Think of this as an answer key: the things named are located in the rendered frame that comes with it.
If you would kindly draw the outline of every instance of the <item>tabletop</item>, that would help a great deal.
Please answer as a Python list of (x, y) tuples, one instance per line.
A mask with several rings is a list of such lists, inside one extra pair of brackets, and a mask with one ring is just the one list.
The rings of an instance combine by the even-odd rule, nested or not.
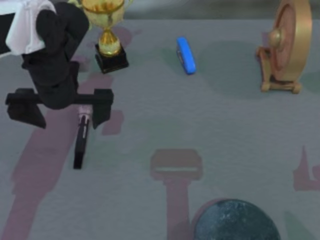
[[(100, 30), (90, 30), (74, 56), (79, 91), (112, 88), (115, 97), (111, 119), (90, 130), (82, 170), (72, 168), (76, 107), (42, 107), (45, 130), (11, 121), (7, 93), (33, 85), (19, 57), (2, 59), (0, 239), (182, 240), (221, 199), (258, 206), (283, 240), (320, 239), (320, 21), (297, 95), (260, 92), (255, 52), (272, 26), (126, 20), (114, 32), (130, 66), (105, 75), (94, 60)], [(177, 58), (180, 36), (194, 75)], [(168, 181), (154, 162), (196, 173)]]

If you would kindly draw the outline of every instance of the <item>wooden stand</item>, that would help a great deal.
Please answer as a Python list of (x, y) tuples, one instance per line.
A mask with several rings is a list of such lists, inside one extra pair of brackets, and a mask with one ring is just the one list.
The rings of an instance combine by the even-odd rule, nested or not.
[(261, 92), (269, 90), (292, 91), (293, 94), (298, 94), (301, 91), (302, 85), (296, 81), (285, 81), (275, 79), (272, 75), (270, 65), (270, 50), (268, 47), (258, 47), (256, 56), (260, 59), (262, 71)]

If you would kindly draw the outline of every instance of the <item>gray round object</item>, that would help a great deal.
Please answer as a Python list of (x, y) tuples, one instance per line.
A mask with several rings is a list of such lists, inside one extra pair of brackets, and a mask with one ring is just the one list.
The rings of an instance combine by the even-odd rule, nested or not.
[(280, 240), (271, 218), (252, 203), (230, 199), (209, 206), (194, 229), (195, 240)]

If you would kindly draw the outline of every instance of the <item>trophy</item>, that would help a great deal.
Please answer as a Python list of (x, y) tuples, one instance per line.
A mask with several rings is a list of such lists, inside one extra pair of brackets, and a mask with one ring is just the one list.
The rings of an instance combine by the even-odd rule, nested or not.
[(133, 0), (82, 0), (81, 7), (90, 23), (103, 29), (98, 44), (95, 45), (95, 59), (102, 73), (110, 73), (129, 66), (127, 55), (119, 38), (111, 28), (121, 22), (125, 9)]
[(256, 51), (262, 70), (262, 92), (300, 92), (299, 77), (307, 63), (311, 37), (309, 0), (282, 0), (268, 35), (269, 47), (260, 46)]

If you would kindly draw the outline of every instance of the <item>wooden fan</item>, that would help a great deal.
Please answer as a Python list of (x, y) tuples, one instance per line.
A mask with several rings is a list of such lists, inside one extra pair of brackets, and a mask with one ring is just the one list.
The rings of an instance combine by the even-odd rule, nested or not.
[(269, 47), (260, 46), (256, 51), (262, 70), (262, 92), (300, 92), (299, 77), (307, 62), (311, 37), (309, 0), (282, 0), (268, 34)]

